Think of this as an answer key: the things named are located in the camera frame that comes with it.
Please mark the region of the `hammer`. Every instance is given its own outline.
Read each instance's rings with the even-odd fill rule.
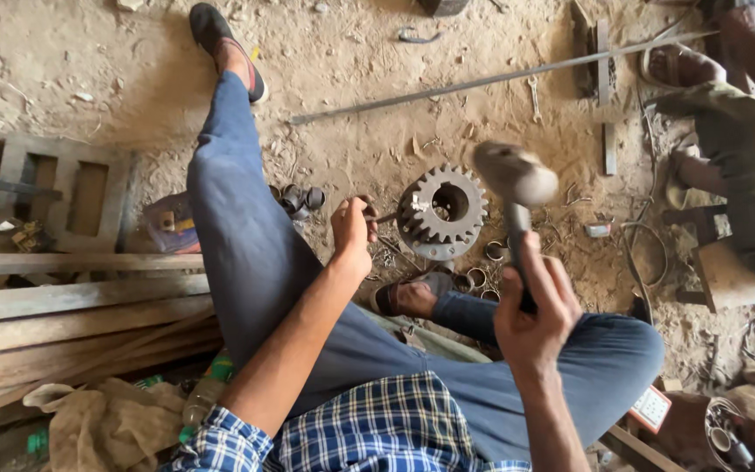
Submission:
[[[520,244],[523,233],[532,230],[532,214],[526,208],[551,200],[558,191],[558,176],[541,163],[538,156],[526,149],[486,141],[474,149],[474,165],[477,166],[488,188],[503,200],[502,217],[509,234],[512,266],[523,280],[523,299],[520,309],[535,314],[538,306],[529,291],[529,283],[520,261]]]

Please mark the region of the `plaid shirt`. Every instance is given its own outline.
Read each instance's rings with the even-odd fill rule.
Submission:
[[[465,417],[433,372],[373,381],[288,420],[272,440],[222,406],[163,472],[181,470],[468,470],[528,472],[477,457]]]

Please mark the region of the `metal gear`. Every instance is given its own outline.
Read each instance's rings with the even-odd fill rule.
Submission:
[[[450,260],[476,241],[488,212],[485,190],[470,170],[447,164],[434,167],[401,195],[398,230],[417,254],[430,260]]]

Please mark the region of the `sandy ground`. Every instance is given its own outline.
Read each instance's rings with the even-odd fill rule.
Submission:
[[[230,18],[236,36],[257,46],[258,62],[272,89],[255,109],[270,183],[290,182],[326,190],[329,204],[314,214],[305,237],[322,260],[332,252],[328,216],[345,196],[371,193],[384,212],[420,174],[450,162],[467,166],[474,145],[485,139],[533,150],[561,177],[561,195],[534,219],[546,251],[561,257],[582,305],[589,311],[624,312],[634,279],[626,266],[619,229],[610,239],[589,239],[588,222],[634,219],[648,199],[652,172],[637,101],[636,60],[616,62],[616,89],[609,106],[576,98],[571,70],[539,76],[543,124],[532,123],[530,88],[513,80],[383,110],[291,127],[294,114],[313,113],[427,87],[537,66],[572,57],[569,3],[514,3],[499,14],[486,0],[457,16],[435,20],[410,0],[328,0],[324,14],[313,2],[246,0],[214,2]],[[611,47],[654,37],[683,13],[677,7],[641,2],[582,2],[593,18],[610,21]],[[186,14],[192,2],[148,0],[135,13],[111,0],[0,0],[0,136],[12,131],[66,136],[97,145],[135,149],[139,207],[183,191],[195,135],[208,112],[216,75],[211,59],[193,43]],[[681,31],[697,28],[691,15]],[[429,45],[396,40],[398,28],[413,25],[421,36],[441,31]],[[643,85],[644,99],[658,93]],[[93,102],[75,98],[77,92]],[[601,123],[616,124],[618,176],[602,176]],[[468,137],[467,129],[474,132]],[[673,142],[691,123],[655,120],[658,186]],[[421,156],[409,142],[438,138]],[[565,207],[565,190],[591,198]],[[710,315],[706,308],[674,302],[679,286],[696,278],[687,265],[695,240],[683,229],[658,223],[665,201],[658,198],[646,221],[668,249],[666,277],[652,291],[656,325],[665,337],[665,373],[690,392],[702,387],[709,341],[721,335],[720,366],[728,379],[741,366],[741,328],[754,307]],[[481,256],[482,246],[504,236],[500,202],[492,199],[489,224],[457,268],[486,268],[496,280],[499,266]],[[393,236],[392,229],[382,230]],[[647,234],[635,249],[647,280],[662,269],[659,244]],[[364,282],[360,297],[383,281],[411,272],[400,258],[375,245],[379,281]]]

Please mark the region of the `jeans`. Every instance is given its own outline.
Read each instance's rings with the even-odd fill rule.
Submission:
[[[255,354],[322,271],[264,181],[246,88],[224,72],[188,172],[194,224],[225,345],[236,368]],[[495,344],[495,304],[450,292],[437,323]],[[645,323],[585,315],[561,352],[566,401],[582,443],[598,439],[639,398],[663,362],[663,341]],[[349,303],[290,417],[357,385],[432,370],[467,419],[479,456],[530,460],[523,404],[504,362],[463,363],[399,342]]]

